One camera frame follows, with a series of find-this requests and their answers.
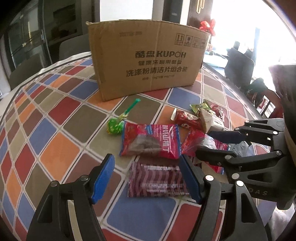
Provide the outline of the red bow decoration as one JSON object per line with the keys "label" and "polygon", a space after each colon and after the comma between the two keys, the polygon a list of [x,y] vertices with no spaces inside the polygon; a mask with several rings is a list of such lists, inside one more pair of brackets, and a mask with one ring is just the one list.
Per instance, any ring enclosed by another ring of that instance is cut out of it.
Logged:
{"label": "red bow decoration", "polygon": [[214,19],[211,19],[209,22],[201,21],[199,29],[209,33],[211,36],[215,36],[215,31],[214,31],[215,23],[216,22]]}

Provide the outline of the maroon striped snack packet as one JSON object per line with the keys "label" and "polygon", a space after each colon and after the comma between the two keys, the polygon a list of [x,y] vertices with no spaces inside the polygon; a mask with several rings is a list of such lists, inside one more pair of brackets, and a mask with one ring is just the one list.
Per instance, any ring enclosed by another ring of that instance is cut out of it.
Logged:
{"label": "maroon striped snack packet", "polygon": [[129,170],[128,197],[175,197],[189,195],[178,160],[141,157]]}

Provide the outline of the grey chair behind table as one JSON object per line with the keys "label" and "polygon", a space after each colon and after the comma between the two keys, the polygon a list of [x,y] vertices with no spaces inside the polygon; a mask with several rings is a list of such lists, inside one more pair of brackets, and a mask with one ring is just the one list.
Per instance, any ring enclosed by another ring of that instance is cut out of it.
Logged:
{"label": "grey chair behind table", "polygon": [[[59,47],[59,61],[64,60],[72,55],[89,52],[89,35],[81,35],[78,37],[65,40]],[[40,54],[35,54],[28,60],[25,60],[20,66],[14,70],[9,78],[11,90],[15,89],[19,84],[24,82],[32,75],[38,73],[43,68]]]}

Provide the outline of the dark wooden chair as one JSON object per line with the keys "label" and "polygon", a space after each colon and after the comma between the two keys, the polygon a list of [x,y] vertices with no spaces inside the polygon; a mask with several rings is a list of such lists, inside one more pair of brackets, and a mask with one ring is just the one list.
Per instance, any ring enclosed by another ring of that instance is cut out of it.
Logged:
{"label": "dark wooden chair", "polygon": [[273,91],[267,88],[262,78],[257,78],[244,90],[246,97],[256,107],[262,110],[267,110],[270,104],[274,105],[274,110],[269,115],[269,118],[283,118],[283,109],[280,97]]}

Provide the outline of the colourful checkered tablecloth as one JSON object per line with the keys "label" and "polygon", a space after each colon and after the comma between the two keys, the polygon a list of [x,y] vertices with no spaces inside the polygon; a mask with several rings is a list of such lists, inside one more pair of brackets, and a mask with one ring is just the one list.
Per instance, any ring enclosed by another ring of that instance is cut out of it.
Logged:
{"label": "colourful checkered tablecloth", "polygon": [[92,59],[73,57],[43,71],[1,102],[1,217],[25,240],[35,209],[53,180],[75,181],[115,156],[103,198],[94,206],[108,240],[187,240],[200,210],[188,197],[128,198],[128,171],[145,157],[121,157],[107,121],[135,95],[103,102]]}

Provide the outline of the red white candy bar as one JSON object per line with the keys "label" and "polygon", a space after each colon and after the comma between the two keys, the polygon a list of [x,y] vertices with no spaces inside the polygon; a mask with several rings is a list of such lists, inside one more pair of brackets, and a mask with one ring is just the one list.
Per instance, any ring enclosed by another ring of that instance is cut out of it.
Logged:
{"label": "red white candy bar", "polygon": [[182,110],[177,110],[176,108],[172,112],[171,120],[175,124],[186,129],[193,128],[200,131],[202,130],[202,125],[199,117]]}

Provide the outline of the green wrapped lollipop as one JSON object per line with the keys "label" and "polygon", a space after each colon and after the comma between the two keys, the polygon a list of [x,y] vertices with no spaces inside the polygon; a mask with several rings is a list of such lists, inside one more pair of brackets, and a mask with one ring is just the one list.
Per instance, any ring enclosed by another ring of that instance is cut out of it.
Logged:
{"label": "green wrapped lollipop", "polygon": [[139,98],[136,98],[134,102],[117,118],[110,118],[107,123],[107,132],[111,135],[119,135],[122,133],[125,126],[125,120],[127,119],[129,112],[140,102]]}

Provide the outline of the dark grey chair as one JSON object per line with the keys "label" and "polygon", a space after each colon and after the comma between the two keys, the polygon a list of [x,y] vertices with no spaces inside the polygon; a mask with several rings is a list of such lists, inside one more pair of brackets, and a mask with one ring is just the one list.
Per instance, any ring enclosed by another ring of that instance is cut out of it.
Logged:
{"label": "dark grey chair", "polygon": [[235,48],[228,51],[228,62],[224,68],[226,78],[237,87],[245,88],[250,84],[254,61]]}

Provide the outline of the brown cardboard box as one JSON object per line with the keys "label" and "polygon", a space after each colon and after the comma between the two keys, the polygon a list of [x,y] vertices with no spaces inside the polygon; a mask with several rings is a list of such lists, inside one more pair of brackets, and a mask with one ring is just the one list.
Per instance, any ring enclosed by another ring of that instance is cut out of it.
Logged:
{"label": "brown cardboard box", "polygon": [[156,20],[86,23],[101,99],[193,85],[209,33]]}

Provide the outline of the white snack packet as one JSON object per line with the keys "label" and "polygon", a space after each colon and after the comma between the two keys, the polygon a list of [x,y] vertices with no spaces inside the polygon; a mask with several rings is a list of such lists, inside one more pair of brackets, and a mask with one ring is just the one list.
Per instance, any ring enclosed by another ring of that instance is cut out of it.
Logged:
{"label": "white snack packet", "polygon": [[223,121],[219,117],[209,113],[208,111],[201,109],[199,111],[199,117],[204,133],[224,130]]}

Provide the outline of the green yellow candy packet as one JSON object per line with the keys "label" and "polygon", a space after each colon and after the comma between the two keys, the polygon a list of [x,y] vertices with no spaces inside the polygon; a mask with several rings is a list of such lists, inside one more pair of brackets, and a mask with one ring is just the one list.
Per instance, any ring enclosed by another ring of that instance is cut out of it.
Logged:
{"label": "green yellow candy packet", "polygon": [[211,107],[210,105],[208,104],[208,102],[206,100],[204,100],[202,103],[200,104],[190,104],[190,108],[192,109],[192,111],[198,115],[200,110],[203,109],[203,110],[211,110]]}

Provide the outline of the pink hawthorn snack packet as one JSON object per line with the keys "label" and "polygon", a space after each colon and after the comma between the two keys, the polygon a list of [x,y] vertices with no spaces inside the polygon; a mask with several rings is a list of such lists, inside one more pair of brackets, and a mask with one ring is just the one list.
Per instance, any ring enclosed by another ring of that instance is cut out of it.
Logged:
{"label": "pink hawthorn snack packet", "polygon": [[199,147],[210,150],[230,150],[228,144],[224,144],[198,129],[191,129],[189,130],[184,142],[181,144],[180,154],[196,157],[195,152]]}

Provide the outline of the red wrapped candy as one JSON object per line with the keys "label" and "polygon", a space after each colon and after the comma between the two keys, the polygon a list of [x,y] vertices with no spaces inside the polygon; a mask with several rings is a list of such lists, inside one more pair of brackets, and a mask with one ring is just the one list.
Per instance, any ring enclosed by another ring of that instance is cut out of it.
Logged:
{"label": "red wrapped candy", "polygon": [[211,109],[215,112],[216,116],[219,117],[222,121],[225,120],[225,114],[221,106],[212,104]]}

